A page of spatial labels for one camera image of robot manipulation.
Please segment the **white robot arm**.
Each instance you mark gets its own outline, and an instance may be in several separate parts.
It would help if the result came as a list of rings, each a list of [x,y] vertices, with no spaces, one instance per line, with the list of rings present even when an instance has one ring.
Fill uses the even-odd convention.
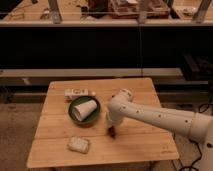
[[[109,126],[120,125],[127,117],[202,143],[200,171],[213,169],[213,116],[136,104],[128,89],[121,89],[114,95],[109,100],[107,109],[106,120]]]

